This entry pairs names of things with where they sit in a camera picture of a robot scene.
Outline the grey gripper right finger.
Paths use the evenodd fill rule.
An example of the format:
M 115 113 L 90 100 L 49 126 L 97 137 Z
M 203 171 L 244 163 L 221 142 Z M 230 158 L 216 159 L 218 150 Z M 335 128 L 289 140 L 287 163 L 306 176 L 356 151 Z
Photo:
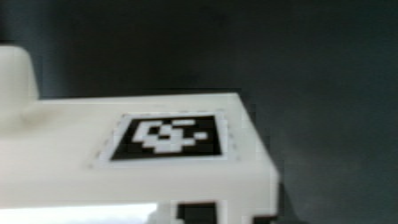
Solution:
M 258 215 L 253 217 L 253 224 L 274 224 L 276 220 L 276 216 Z

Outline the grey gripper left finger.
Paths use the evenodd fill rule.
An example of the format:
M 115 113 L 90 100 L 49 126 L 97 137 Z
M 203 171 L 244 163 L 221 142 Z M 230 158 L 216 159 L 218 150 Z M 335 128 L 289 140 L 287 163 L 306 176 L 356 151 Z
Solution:
M 184 224 L 219 224 L 218 203 L 180 203 L 177 218 L 184 221 Z

